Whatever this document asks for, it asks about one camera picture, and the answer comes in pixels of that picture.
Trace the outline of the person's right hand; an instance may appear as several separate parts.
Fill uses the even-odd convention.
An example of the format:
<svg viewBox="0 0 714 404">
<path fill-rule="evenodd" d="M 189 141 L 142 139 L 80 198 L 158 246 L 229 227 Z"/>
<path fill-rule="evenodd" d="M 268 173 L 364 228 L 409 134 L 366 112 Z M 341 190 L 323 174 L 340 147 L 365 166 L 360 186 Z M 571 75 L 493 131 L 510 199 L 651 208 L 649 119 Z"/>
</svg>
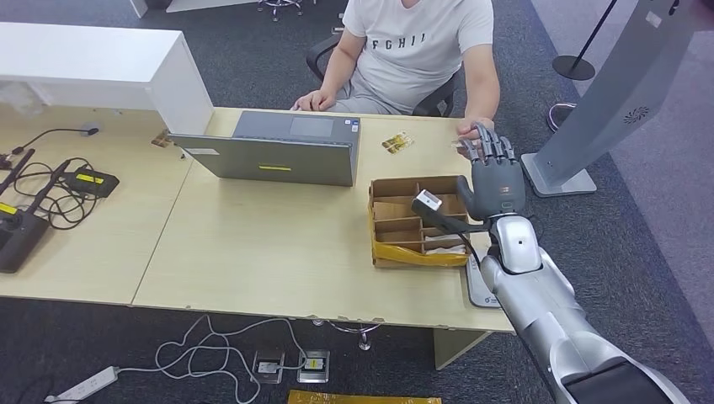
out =
<svg viewBox="0 0 714 404">
<path fill-rule="evenodd" d="M 299 97 L 291 106 L 290 110 L 323 112 L 332 108 L 335 102 L 335 92 L 318 89 Z"/>
</svg>

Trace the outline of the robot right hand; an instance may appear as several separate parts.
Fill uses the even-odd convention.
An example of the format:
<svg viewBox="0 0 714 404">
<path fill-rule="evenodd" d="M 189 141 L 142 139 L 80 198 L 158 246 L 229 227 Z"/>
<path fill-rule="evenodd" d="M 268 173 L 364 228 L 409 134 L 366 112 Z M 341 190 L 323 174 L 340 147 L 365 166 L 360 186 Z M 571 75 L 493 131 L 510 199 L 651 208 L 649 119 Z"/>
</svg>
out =
<svg viewBox="0 0 714 404">
<path fill-rule="evenodd" d="M 461 140 L 471 163 L 470 176 L 456 180 L 457 194 L 468 215 L 485 221 L 498 215 L 516 214 L 524 209 L 525 181 L 520 161 L 505 136 L 499 136 L 480 122 L 472 123 L 481 146 Z"/>
</svg>

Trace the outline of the person's left hand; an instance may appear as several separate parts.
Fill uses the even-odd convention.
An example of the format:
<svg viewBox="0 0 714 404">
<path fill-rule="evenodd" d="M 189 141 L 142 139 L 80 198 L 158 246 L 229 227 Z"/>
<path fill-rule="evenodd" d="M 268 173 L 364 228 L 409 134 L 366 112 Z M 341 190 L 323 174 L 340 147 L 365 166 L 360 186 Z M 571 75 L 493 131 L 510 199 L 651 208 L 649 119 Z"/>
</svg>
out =
<svg viewBox="0 0 714 404">
<path fill-rule="evenodd" d="M 494 122 L 488 118 L 464 118 L 457 126 L 457 152 L 468 160 L 478 155 L 481 161 L 487 160 L 492 152 Z"/>
</svg>

